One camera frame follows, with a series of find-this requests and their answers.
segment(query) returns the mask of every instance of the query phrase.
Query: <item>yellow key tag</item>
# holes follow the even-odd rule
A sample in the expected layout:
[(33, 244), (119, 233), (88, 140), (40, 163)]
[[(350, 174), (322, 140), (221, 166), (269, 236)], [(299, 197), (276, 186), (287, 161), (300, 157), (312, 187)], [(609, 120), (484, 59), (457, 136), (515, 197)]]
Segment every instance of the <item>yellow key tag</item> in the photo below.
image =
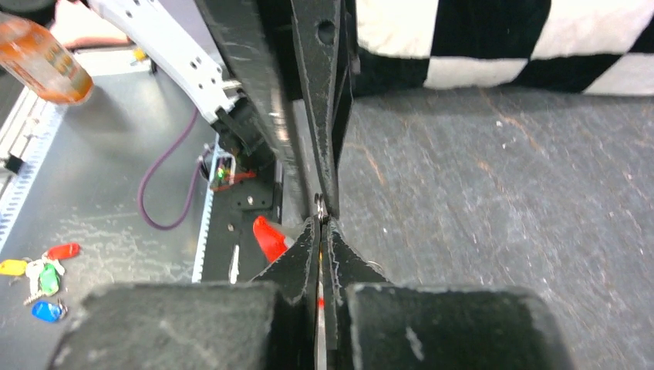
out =
[(25, 273), (27, 261), (4, 260), (0, 262), (0, 275), (22, 276)]

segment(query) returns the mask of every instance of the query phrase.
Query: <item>gray floor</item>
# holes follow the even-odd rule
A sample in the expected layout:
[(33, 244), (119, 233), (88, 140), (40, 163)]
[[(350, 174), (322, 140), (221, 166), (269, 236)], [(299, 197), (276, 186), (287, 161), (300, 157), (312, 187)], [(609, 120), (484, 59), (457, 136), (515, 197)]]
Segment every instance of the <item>gray floor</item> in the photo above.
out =
[[(98, 283), (190, 279), (200, 213), (160, 233), (133, 205), (190, 103), (165, 79), (100, 85), (70, 111), (25, 205), (33, 211), (0, 256), (83, 243), (85, 254), (66, 264), (73, 308)], [(579, 368), (654, 368), (652, 123), (654, 99), (464, 89), (358, 100), (340, 176), (346, 236), (399, 284), (534, 289)], [(149, 207), (162, 220), (180, 209), (181, 194), (171, 195), (186, 190), (180, 163), (206, 132), (155, 179), (151, 193), (166, 195)], [(29, 317), (26, 292), (0, 284), (3, 370), (39, 368), (59, 332)]]

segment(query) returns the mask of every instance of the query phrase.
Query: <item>cable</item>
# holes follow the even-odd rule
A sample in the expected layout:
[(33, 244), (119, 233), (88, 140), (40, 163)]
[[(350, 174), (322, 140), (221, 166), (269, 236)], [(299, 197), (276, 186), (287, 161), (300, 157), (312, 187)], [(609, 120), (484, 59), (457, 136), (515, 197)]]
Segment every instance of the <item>cable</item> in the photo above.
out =
[(154, 227), (155, 229), (158, 230), (173, 230), (175, 227), (178, 227), (186, 218), (188, 211), (190, 209), (190, 204), (193, 199), (193, 192), (195, 190), (195, 184), (197, 183), (197, 175), (200, 174), (202, 163), (204, 162), (204, 158), (213, 150), (211, 146), (205, 146), (204, 151), (200, 155), (200, 157), (197, 160), (197, 164), (193, 170), (193, 176), (190, 179), (190, 185), (188, 187), (188, 193), (186, 196), (186, 201), (184, 203), (184, 208), (182, 210), (182, 214), (180, 217), (175, 220), (172, 224), (170, 225), (162, 225), (158, 224), (155, 222), (152, 217), (150, 217), (149, 214), (147, 214), (147, 211), (145, 209), (145, 204), (144, 204), (144, 195), (145, 195), (145, 189), (147, 186), (147, 183), (150, 182), (150, 179), (154, 175), (154, 173), (157, 171), (159, 166), (179, 147), (180, 144), (188, 137), (190, 134), (191, 130), (193, 129), (193, 125), (195, 123), (195, 120), (197, 119), (197, 114), (198, 111), (197, 109), (194, 109), (193, 115), (190, 118), (189, 123), (187, 124), (186, 128), (184, 131), (182, 131), (182, 134), (175, 140), (173, 145), (170, 146), (157, 160), (152, 163), (152, 166), (146, 171), (145, 175), (143, 175), (143, 179), (141, 179), (141, 182), (139, 184), (139, 190), (137, 193), (137, 206), (139, 208), (139, 214), (141, 217), (145, 220), (145, 222), (150, 225), (151, 227)]

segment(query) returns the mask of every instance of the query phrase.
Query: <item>red key tag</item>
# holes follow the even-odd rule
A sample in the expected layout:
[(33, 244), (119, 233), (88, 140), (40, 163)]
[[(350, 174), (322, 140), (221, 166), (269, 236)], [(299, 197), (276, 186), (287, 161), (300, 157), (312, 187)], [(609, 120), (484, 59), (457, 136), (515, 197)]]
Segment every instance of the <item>red key tag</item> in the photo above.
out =
[(48, 249), (46, 257), (50, 260), (65, 260), (75, 257), (79, 253), (79, 244), (68, 243)]

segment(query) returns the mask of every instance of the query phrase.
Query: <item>red plastic piece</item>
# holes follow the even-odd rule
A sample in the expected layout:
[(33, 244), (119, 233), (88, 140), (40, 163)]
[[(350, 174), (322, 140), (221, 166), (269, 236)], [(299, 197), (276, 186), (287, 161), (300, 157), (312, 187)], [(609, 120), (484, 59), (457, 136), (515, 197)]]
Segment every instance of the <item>red plastic piece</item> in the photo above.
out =
[(48, 249), (46, 257), (50, 260), (65, 260), (79, 254), (79, 244), (68, 243)]
[(284, 243), (286, 238), (284, 234), (271, 226), (263, 216), (257, 217), (252, 224), (252, 232), (255, 233), (255, 238), (268, 263), (275, 262), (288, 249)]

